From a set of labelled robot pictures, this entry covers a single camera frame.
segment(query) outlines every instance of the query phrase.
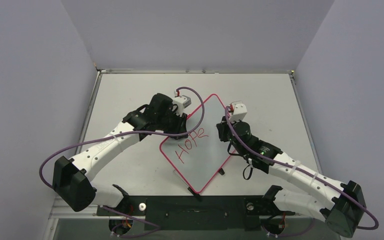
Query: screw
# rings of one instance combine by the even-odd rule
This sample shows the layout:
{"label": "screw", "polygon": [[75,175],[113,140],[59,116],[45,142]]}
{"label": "screw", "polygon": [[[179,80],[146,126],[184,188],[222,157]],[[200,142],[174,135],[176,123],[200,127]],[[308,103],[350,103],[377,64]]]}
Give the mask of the screw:
{"label": "screw", "polygon": [[252,202],[248,202],[248,204],[246,205],[246,209],[248,209],[249,211],[254,210],[254,204]]}
{"label": "screw", "polygon": [[145,211],[145,209],[147,209],[147,205],[145,203],[141,203],[139,204],[139,210],[141,210],[142,212]]}

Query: cable tie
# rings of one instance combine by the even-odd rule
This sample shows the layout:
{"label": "cable tie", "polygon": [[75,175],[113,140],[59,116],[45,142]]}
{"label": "cable tie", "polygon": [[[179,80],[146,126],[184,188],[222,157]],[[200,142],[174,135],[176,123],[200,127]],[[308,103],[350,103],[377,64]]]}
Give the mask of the cable tie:
{"label": "cable tie", "polygon": [[253,169],[253,160],[251,158],[248,158],[248,165]]}
{"label": "cable tie", "polygon": [[317,178],[317,175],[319,175],[319,173],[318,172],[316,172],[316,173],[314,173],[314,176],[312,176],[312,179],[311,179],[311,181],[310,181],[310,184],[308,185],[309,186],[309,190],[308,190],[308,192],[311,192],[311,185],[313,184],[313,182],[314,182],[314,180]]}
{"label": "cable tie", "polygon": [[296,160],[296,161],[295,161],[295,164],[293,165],[292,169],[291,169],[290,172],[289,172],[289,176],[287,177],[287,180],[286,180],[286,181],[288,181],[288,183],[291,182],[292,174],[294,174],[295,170],[297,169],[297,167],[298,167],[299,165],[301,165],[301,161],[300,161],[300,160]]}
{"label": "cable tie", "polygon": [[123,151],[122,141],[118,137],[116,137],[116,135],[112,134],[111,132],[109,133],[109,135],[111,135],[118,142],[118,145],[120,146],[121,151]]}

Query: white wall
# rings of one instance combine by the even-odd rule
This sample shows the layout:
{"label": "white wall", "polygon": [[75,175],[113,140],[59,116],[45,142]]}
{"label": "white wall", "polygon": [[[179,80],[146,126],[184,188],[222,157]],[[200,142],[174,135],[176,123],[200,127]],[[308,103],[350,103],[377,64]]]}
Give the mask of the white wall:
{"label": "white wall", "polygon": [[95,77],[59,0],[0,0],[0,240],[42,238],[54,194],[38,169],[78,141]]}
{"label": "white wall", "polygon": [[355,239],[384,239],[384,1],[336,0],[296,75],[322,170],[359,183],[380,221]]}
{"label": "white wall", "polygon": [[99,69],[293,70],[334,0],[61,0]]}

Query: handwritten text hope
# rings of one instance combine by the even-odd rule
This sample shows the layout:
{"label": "handwritten text hope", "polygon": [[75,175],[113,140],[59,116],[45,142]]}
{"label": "handwritten text hope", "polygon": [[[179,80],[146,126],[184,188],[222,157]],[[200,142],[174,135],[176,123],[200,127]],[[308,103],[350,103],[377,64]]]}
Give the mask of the handwritten text hope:
{"label": "handwritten text hope", "polygon": [[[187,149],[187,150],[191,150],[192,147],[195,145],[195,148],[198,147],[197,145],[197,141],[196,139],[201,139],[203,137],[208,137],[208,135],[204,135],[205,133],[205,130],[204,128],[200,128],[198,129],[198,133],[196,133],[195,131],[189,133],[189,137],[191,140],[189,140],[189,137],[184,141],[184,147]],[[178,151],[175,151],[176,152],[176,155],[177,157],[179,158],[179,160],[181,161],[182,164],[185,164],[182,160],[182,153],[185,152],[187,154],[189,154],[189,152],[187,150],[185,150],[182,146],[180,146],[180,144],[177,145],[181,151],[179,150],[180,154],[178,153]]]}

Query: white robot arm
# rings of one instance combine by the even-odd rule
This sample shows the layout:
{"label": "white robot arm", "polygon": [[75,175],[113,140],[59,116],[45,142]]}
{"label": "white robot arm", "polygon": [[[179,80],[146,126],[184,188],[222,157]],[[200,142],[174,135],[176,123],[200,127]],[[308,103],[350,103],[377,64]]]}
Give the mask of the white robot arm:
{"label": "white robot arm", "polygon": [[319,219],[344,237],[352,237],[364,212],[341,192],[351,196],[359,205],[365,206],[361,187],[349,181],[348,184],[328,178],[292,159],[280,148],[258,139],[251,134],[250,125],[243,121],[247,107],[240,101],[226,107],[226,116],[217,124],[218,136],[222,142],[229,142],[228,151],[233,146],[248,163],[250,176],[252,169],[284,179],[308,194],[301,194],[271,186],[263,197],[266,204],[274,203],[281,211],[291,211]]}
{"label": "white robot arm", "polygon": [[[70,159],[60,157],[54,166],[52,188],[70,207],[78,212],[90,204],[116,207],[127,193],[119,186],[93,183],[98,172],[128,147],[140,142],[148,134],[127,134],[132,131],[164,131],[167,134],[186,133],[184,109],[191,104],[187,96],[170,98],[161,93],[153,96],[150,104],[130,112],[99,142]],[[175,137],[187,138],[187,134]]]}

